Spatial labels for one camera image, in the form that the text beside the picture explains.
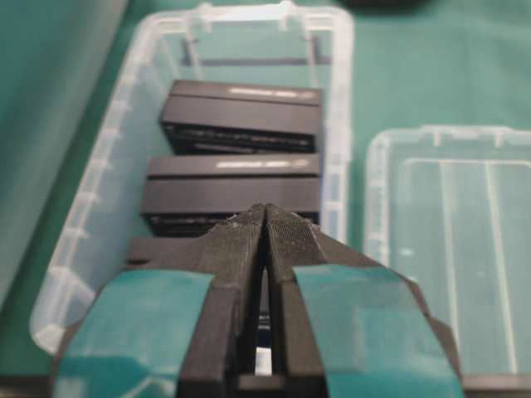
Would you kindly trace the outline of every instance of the teal surface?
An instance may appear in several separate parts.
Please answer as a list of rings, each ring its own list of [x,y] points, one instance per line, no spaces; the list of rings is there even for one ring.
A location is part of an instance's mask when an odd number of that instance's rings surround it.
[[[41,142],[35,143],[34,150],[21,150],[17,156],[14,152],[0,148],[3,172],[11,173],[19,167],[31,171],[30,163],[36,161],[34,164],[42,169],[47,168],[49,174],[46,178],[56,176],[51,195],[23,258],[21,270],[0,314],[0,374],[39,374],[50,370],[49,356],[30,337],[29,318],[134,28],[151,12],[188,9],[200,2],[201,0],[130,0],[85,114],[77,130],[70,130],[75,138],[58,175],[48,167],[46,157],[40,158],[41,153],[44,153],[39,150]],[[219,0],[215,5],[267,2],[273,1]],[[15,80],[13,75],[4,72],[5,65],[9,65],[11,70],[19,70],[18,78],[26,73],[23,70],[29,70],[27,74],[32,75],[31,68],[54,70],[49,66],[50,63],[40,61],[35,55],[41,54],[40,51],[50,53],[42,50],[45,47],[41,40],[46,39],[43,32],[47,32],[43,30],[42,23],[49,21],[50,15],[57,15],[61,9],[68,12],[69,8],[64,6],[67,3],[69,2],[54,2],[52,6],[38,2],[31,2],[30,6],[27,2],[14,0],[2,3],[2,37],[14,38],[14,32],[27,35],[24,46],[20,46],[20,40],[4,41],[4,48],[10,48],[12,52],[2,59],[2,84],[12,90],[2,90],[0,96],[7,92],[19,93],[19,100],[14,104],[20,104],[21,108],[26,98],[30,99],[30,94],[35,93],[26,90],[23,95],[22,91],[15,90]],[[87,9],[93,7],[93,2],[76,3],[85,4]],[[349,7],[347,0],[343,3],[334,0],[299,0],[297,3]],[[21,16],[18,17],[15,12],[19,12]],[[25,23],[19,23],[21,17],[25,18]],[[78,17],[72,17],[68,21],[72,25],[80,23]],[[420,7],[402,12],[357,12],[354,21],[352,150],[355,161],[351,170],[348,243],[361,250],[364,163],[368,144],[376,134],[384,129],[416,128],[426,123],[505,124],[515,129],[531,126],[531,2],[428,0]],[[62,32],[72,34],[68,28],[64,28]],[[62,43],[61,36],[56,37],[59,37],[56,42],[59,43],[56,46],[59,46]],[[53,56],[52,60],[61,62],[57,56]],[[3,96],[2,101],[2,106],[13,104],[12,97]],[[60,107],[52,106],[50,101],[47,104],[50,106],[50,115],[60,114]],[[20,127],[22,124],[7,123],[4,115],[0,115],[2,139],[8,137],[8,140],[15,140],[17,148],[34,143],[32,137],[28,137],[24,128]],[[46,126],[40,128],[42,134],[54,136],[58,131],[48,124]],[[63,137],[58,137],[56,142],[58,151],[68,147],[68,142]],[[48,156],[52,157],[50,162],[56,161],[53,157],[57,155],[53,152],[52,155],[48,153]],[[5,195],[3,191],[12,188],[9,182],[2,184],[0,182],[2,195]],[[46,196],[40,189],[30,193]],[[22,200],[17,200],[16,204],[20,209],[17,213],[20,217],[24,216],[24,211],[34,211],[32,205],[27,205]],[[7,219],[1,218],[1,221],[6,225]],[[3,231],[5,236],[9,236],[6,226]],[[519,317],[528,318],[525,314],[519,314]]]
[[[51,9],[46,2],[2,2],[0,309],[125,5],[59,0]]]
[[[385,268],[294,268],[322,357],[330,398],[463,397],[418,308]]]
[[[174,397],[211,280],[172,270],[113,279],[72,339],[54,397]]]

